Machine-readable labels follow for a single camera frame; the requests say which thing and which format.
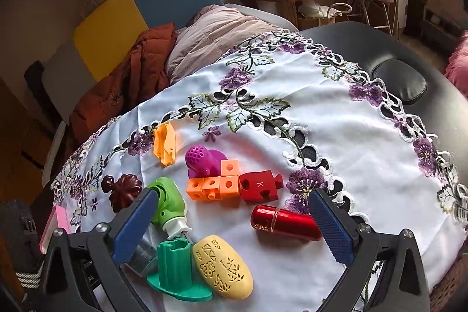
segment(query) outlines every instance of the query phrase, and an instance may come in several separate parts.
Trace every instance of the black leather chair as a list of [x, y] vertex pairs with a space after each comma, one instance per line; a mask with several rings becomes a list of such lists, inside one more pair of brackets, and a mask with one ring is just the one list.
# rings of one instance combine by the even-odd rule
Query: black leather chair
[[460, 182], [468, 184], [468, 101], [439, 71], [394, 37], [362, 23], [335, 23], [300, 34], [358, 63], [372, 79], [381, 78], [405, 112], [420, 116], [427, 132], [439, 137], [439, 150], [451, 153]]

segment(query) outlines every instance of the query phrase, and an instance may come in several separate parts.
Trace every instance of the yellow oval case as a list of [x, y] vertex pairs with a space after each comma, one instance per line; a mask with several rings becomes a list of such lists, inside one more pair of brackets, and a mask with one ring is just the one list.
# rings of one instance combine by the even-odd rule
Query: yellow oval case
[[252, 293], [252, 274], [228, 242], [212, 234], [197, 242], [192, 251], [202, 278], [219, 295], [230, 299], [245, 299]]

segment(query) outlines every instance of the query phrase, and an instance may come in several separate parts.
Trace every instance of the green plastic device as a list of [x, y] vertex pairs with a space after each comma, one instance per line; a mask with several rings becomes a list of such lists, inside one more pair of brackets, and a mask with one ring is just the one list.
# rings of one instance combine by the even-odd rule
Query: green plastic device
[[177, 185], [168, 177], [160, 177], [153, 181], [148, 188], [158, 193], [158, 210], [151, 222], [160, 226], [169, 239], [191, 232], [187, 226], [187, 205], [182, 198]]
[[207, 301], [211, 289], [192, 278], [192, 245], [184, 238], [158, 245], [159, 272], [147, 276], [151, 287], [184, 301]]

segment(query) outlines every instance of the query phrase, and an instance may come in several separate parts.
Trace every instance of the blue gripper pad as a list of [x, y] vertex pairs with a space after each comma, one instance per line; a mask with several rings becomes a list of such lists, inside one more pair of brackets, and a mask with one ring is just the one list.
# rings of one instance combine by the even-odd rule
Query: blue gripper pad
[[335, 260], [349, 267], [354, 261], [352, 239], [317, 191], [310, 193], [309, 211]]
[[150, 191], [140, 200], [133, 213], [122, 225], [113, 242], [112, 259], [117, 265], [130, 260], [157, 208], [158, 195], [156, 192]]

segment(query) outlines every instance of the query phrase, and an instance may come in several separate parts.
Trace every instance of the pink fluffy fabric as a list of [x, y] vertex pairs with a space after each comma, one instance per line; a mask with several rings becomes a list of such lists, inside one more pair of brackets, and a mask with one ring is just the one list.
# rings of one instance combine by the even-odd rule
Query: pink fluffy fabric
[[468, 31], [448, 61], [445, 77], [468, 99]]

